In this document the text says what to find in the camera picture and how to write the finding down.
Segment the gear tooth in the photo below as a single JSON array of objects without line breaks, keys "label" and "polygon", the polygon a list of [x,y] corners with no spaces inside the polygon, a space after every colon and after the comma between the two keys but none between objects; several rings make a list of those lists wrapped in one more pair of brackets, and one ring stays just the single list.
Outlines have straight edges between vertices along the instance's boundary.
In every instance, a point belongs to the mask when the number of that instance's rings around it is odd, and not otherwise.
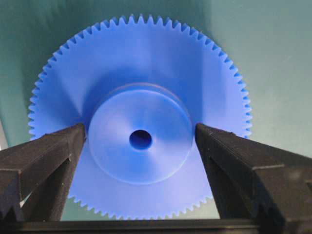
[{"label": "gear tooth", "polygon": [[94,207],[92,207],[92,206],[87,206],[87,210],[88,211],[93,210],[93,213],[94,213]]},{"label": "gear tooth", "polygon": [[35,126],[35,122],[33,120],[31,120],[31,121],[28,122],[28,125],[31,126],[31,127],[34,127]]},{"label": "gear tooth", "polygon": [[185,23],[181,26],[182,32],[186,32],[187,34],[190,34],[190,30],[191,30],[190,27]]},{"label": "gear tooth", "polygon": [[142,14],[140,14],[140,16],[138,17],[137,24],[145,24],[144,17]]},{"label": "gear tooth", "polygon": [[247,112],[247,113],[245,114],[244,120],[249,121],[249,120],[251,120],[251,119],[253,119],[253,116],[252,116],[249,112]]},{"label": "gear tooth", "polygon": [[247,96],[248,93],[249,93],[249,92],[248,92],[246,89],[242,89],[242,90],[241,90],[242,97]]},{"label": "gear tooth", "polygon": [[78,199],[77,197],[74,197],[74,203],[78,203],[80,202],[80,199]]},{"label": "gear tooth", "polygon": [[181,26],[182,26],[182,24],[179,21],[177,21],[177,20],[175,20],[173,25],[172,25],[172,27],[174,29],[179,30],[179,31],[181,31]]},{"label": "gear tooth", "polygon": [[250,103],[250,99],[249,99],[247,96],[245,96],[245,97],[243,98],[243,103],[244,103],[244,104],[249,104],[249,103]]},{"label": "gear tooth", "polygon": [[190,36],[191,37],[194,37],[194,38],[198,38],[198,34],[199,34],[199,32],[196,30],[196,29],[194,29],[194,28],[191,28],[191,30],[190,30]]},{"label": "gear tooth", "polygon": [[81,207],[87,206],[87,203],[84,202],[84,201],[81,201],[80,206],[81,206]]},{"label": "gear tooth", "polygon": [[172,20],[169,17],[166,18],[164,24],[165,24],[165,27],[172,28]]},{"label": "gear tooth", "polygon": [[118,26],[118,24],[119,24],[119,22],[118,22],[116,17],[112,17],[109,20],[109,27],[115,27],[115,26]]},{"label": "gear tooth", "polygon": [[118,24],[119,25],[126,25],[127,24],[125,16],[119,17],[119,23]]},{"label": "gear tooth", "polygon": [[246,87],[246,83],[245,83],[244,81],[242,81],[242,80],[240,80],[237,84],[238,84],[238,87],[239,87],[240,89],[243,89],[243,88]]},{"label": "gear tooth", "polygon": [[100,23],[96,23],[91,27],[92,32],[101,31]]},{"label": "gear tooth", "polygon": [[53,53],[53,58],[55,59],[55,61],[57,61],[62,56],[62,54],[60,54],[59,51],[60,50]]},{"label": "gear tooth", "polygon": [[28,106],[28,109],[31,110],[32,112],[35,112],[36,111],[36,105],[31,103],[29,106]]},{"label": "gear tooth", "polygon": [[152,15],[148,15],[147,23],[150,25],[154,24],[154,19]]},{"label": "gear tooth", "polygon": [[109,22],[107,20],[103,20],[100,25],[101,29],[109,28]]},{"label": "gear tooth", "polygon": [[35,135],[35,129],[34,127],[30,127],[30,130],[28,131],[30,134]]},{"label": "gear tooth", "polygon": [[69,49],[69,47],[66,48],[64,45],[61,45],[61,46],[59,47],[59,50],[62,51],[62,54],[65,54],[65,53],[67,52],[68,49]]},{"label": "gear tooth", "polygon": [[72,45],[72,44],[76,44],[77,41],[76,41],[76,39],[75,39],[75,36],[73,36],[72,38],[70,38],[69,40],[67,40],[67,43],[69,44],[69,46]]},{"label": "gear tooth", "polygon": [[252,111],[252,108],[250,107],[250,105],[246,104],[245,105],[245,112],[249,113],[250,111]]},{"label": "gear tooth", "polygon": [[41,79],[38,79],[36,82],[35,82],[35,86],[37,87],[40,87],[42,85],[43,81]]},{"label": "gear tooth", "polygon": [[129,16],[128,24],[135,24],[135,23],[136,23],[135,16],[131,14]]},{"label": "gear tooth", "polygon": [[246,131],[245,131],[245,138],[246,139],[249,139],[249,135],[251,134],[251,131],[250,131],[250,129],[249,128],[246,128]]},{"label": "gear tooth", "polygon": [[38,87],[35,87],[31,92],[37,96],[37,94],[39,93],[39,88]]},{"label": "gear tooth", "polygon": [[232,64],[230,67],[229,67],[230,70],[232,70],[234,72],[234,76],[236,75],[237,71],[238,71],[238,68]]},{"label": "gear tooth", "polygon": [[39,80],[42,80],[42,81],[43,81],[43,80],[45,79],[46,75],[47,75],[47,73],[46,73],[45,71],[41,72],[41,73],[38,75]]},{"label": "gear tooth", "polygon": [[28,117],[29,117],[30,119],[34,120],[34,119],[35,119],[35,112],[30,111],[30,113],[28,114]]},{"label": "gear tooth", "polygon": [[84,37],[84,38],[87,37],[87,36],[89,36],[89,35],[91,35],[91,34],[92,34],[92,29],[91,29],[91,27],[87,27],[86,29],[84,29],[84,30],[82,31],[82,33],[83,33],[83,37]]},{"label": "gear tooth", "polygon": [[237,83],[239,83],[240,81],[242,81],[243,77],[240,75],[240,73],[236,72],[234,75],[233,75],[235,81]]},{"label": "gear tooth", "polygon": [[48,59],[48,63],[50,66],[53,66],[53,64],[57,61],[56,57],[52,56],[51,58]]},{"label": "gear tooth", "polygon": [[206,45],[208,48],[212,49],[213,44],[214,44],[214,43],[213,43],[213,41],[212,41],[210,38],[206,38],[205,45]]},{"label": "gear tooth", "polygon": [[196,202],[196,203],[194,204],[194,207],[195,207],[195,208],[199,208],[199,207],[200,207],[200,202],[199,202],[199,201]]},{"label": "gear tooth", "polygon": [[226,57],[226,59],[224,60],[225,63],[229,63],[229,65],[231,66],[233,64],[233,61],[230,59],[230,57]]},{"label": "gear tooth", "polygon": [[228,55],[227,55],[225,52],[223,52],[222,50],[221,50],[220,53],[219,53],[219,57],[220,57],[220,59],[221,59],[223,62],[226,62],[226,60],[228,59]]},{"label": "gear tooth", "polygon": [[206,38],[207,37],[202,32],[198,33],[198,37],[197,37],[198,40],[206,41]]},{"label": "gear tooth", "polygon": [[49,70],[51,70],[51,68],[52,68],[52,66],[49,64],[49,63],[47,63],[46,65],[44,65],[43,66],[43,70],[45,71],[45,73],[47,74],[47,72],[49,71]]},{"label": "gear tooth", "polygon": [[122,219],[122,216],[121,216],[121,215],[119,215],[119,214],[116,214],[116,215],[115,215],[115,217],[116,217],[116,219],[117,219],[117,220]]},{"label": "gear tooth", "polygon": [[81,31],[77,33],[76,35],[74,35],[74,37],[77,42],[80,41],[81,39],[84,39],[83,32]]},{"label": "gear tooth", "polygon": [[66,50],[69,49],[69,45],[67,44],[67,42],[65,42],[61,47],[65,48]]},{"label": "gear tooth", "polygon": [[162,20],[162,17],[160,17],[160,16],[157,17],[156,25],[161,25],[161,26],[164,25],[163,20]]},{"label": "gear tooth", "polygon": [[221,51],[221,48],[219,46],[217,46],[216,44],[213,45],[212,47],[212,51],[216,52],[216,53],[220,53]]},{"label": "gear tooth", "polygon": [[251,128],[253,125],[250,123],[250,121],[246,121],[246,124],[245,124],[245,128]]},{"label": "gear tooth", "polygon": [[94,213],[97,214],[99,212],[101,212],[101,211],[99,209],[97,209],[96,207],[94,207]]}]

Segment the gear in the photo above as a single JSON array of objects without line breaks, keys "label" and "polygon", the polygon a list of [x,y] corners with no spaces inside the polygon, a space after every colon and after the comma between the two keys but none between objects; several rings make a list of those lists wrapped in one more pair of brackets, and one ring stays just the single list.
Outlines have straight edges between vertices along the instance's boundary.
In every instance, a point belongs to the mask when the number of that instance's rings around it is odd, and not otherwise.
[{"label": "gear", "polygon": [[195,124],[250,134],[248,92],[214,42],[151,16],[103,21],[53,53],[35,83],[30,133],[78,122],[87,139],[69,197],[117,218],[178,215],[212,197]]}]

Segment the bore hole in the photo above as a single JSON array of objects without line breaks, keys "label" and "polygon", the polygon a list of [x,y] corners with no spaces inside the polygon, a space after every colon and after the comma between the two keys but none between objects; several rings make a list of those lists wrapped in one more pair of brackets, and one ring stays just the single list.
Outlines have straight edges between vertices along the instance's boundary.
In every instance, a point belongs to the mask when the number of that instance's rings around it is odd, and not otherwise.
[{"label": "bore hole", "polygon": [[144,130],[136,130],[129,137],[130,144],[137,150],[145,150],[151,146],[152,137]]}]

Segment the teal backdrop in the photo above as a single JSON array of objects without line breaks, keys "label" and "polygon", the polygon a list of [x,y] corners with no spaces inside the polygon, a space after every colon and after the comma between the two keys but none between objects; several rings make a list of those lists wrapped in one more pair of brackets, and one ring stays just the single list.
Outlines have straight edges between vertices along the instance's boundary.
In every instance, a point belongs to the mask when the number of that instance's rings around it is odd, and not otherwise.
[{"label": "teal backdrop", "polygon": [[[311,9],[311,0],[0,0],[0,119],[8,144],[29,140],[31,90],[61,44],[95,22],[143,13],[187,23],[230,56],[250,91],[252,140],[312,157]],[[174,218],[218,214],[210,199]],[[92,219],[108,216],[67,201],[63,220]]]}]

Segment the center hole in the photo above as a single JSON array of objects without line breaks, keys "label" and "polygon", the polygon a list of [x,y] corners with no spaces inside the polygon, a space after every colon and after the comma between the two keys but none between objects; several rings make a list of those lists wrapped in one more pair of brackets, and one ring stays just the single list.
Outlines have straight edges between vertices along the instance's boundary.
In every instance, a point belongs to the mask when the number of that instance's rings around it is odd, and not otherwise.
[{"label": "center hole", "polygon": [[137,150],[145,150],[151,146],[152,137],[144,130],[136,130],[129,137],[130,144]]}]

